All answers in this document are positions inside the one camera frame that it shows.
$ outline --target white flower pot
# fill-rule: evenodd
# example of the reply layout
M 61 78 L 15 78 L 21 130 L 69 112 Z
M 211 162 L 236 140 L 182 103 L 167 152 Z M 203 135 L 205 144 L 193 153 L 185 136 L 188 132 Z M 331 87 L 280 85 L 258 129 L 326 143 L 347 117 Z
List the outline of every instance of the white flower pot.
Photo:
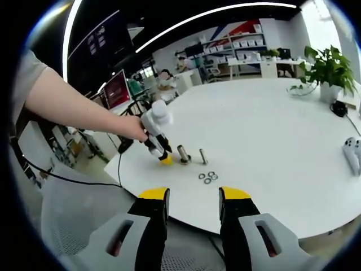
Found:
M 321 85 L 320 101 L 326 104 L 332 104 L 338 98 L 338 94 L 342 88 L 340 86 L 329 86 L 327 82 Z

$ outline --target round white table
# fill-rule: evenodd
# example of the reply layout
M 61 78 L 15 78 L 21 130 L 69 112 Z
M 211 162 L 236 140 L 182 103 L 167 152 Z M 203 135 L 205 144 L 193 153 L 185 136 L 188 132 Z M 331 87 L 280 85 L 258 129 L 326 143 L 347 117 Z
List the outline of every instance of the round white table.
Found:
M 218 188 L 242 189 L 261 213 L 270 213 L 299 238 L 340 227 L 361 213 L 361 180 L 342 153 L 357 133 L 318 101 L 316 91 L 291 97 L 293 79 L 250 79 L 196 86 L 169 105 L 174 124 L 164 129 L 192 156 L 184 166 L 160 165 L 139 142 L 122 155 L 122 186 L 138 196 L 170 188 L 169 215 L 219 233 Z M 203 148 L 209 164 L 201 164 Z M 118 180 L 116 155 L 104 169 Z M 215 171 L 211 184 L 200 173 Z

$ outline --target monitor screen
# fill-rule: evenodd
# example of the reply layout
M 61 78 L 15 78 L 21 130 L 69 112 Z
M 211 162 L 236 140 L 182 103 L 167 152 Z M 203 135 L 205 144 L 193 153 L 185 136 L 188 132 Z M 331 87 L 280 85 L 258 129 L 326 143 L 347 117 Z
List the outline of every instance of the monitor screen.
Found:
M 109 109 L 113 109 L 130 100 L 130 93 L 123 69 L 105 85 L 104 93 Z

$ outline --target metal bolt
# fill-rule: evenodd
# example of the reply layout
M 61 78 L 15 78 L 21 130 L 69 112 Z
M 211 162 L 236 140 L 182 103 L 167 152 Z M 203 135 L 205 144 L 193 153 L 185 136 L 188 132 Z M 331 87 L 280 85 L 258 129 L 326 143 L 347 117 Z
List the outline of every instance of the metal bolt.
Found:
M 208 164 L 208 160 L 207 160 L 207 158 L 205 157 L 204 150 L 203 150 L 202 148 L 200 148 L 200 149 L 199 149 L 199 152 L 201 153 L 202 160 L 203 160 L 203 164 L 204 164 L 204 165 L 207 165 L 207 164 Z
M 188 164 L 191 161 L 191 156 L 186 153 L 184 147 L 182 145 L 179 145 L 177 147 L 177 150 L 180 155 L 180 163 L 184 165 Z

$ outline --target black device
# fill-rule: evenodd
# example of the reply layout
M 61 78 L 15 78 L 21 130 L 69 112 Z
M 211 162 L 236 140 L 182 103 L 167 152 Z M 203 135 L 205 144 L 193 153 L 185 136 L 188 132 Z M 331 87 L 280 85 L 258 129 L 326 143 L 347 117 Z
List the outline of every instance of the black device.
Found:
M 290 59 L 291 58 L 291 50 L 285 48 L 278 48 L 277 51 L 280 53 L 281 59 Z
M 197 43 L 196 45 L 185 48 L 184 52 L 186 52 L 186 56 L 188 58 L 190 56 L 199 55 L 203 53 L 203 45 L 201 43 Z
M 335 101 L 332 105 L 329 107 L 335 115 L 339 117 L 344 117 L 348 110 L 347 105 L 345 103 L 340 102 L 339 100 Z

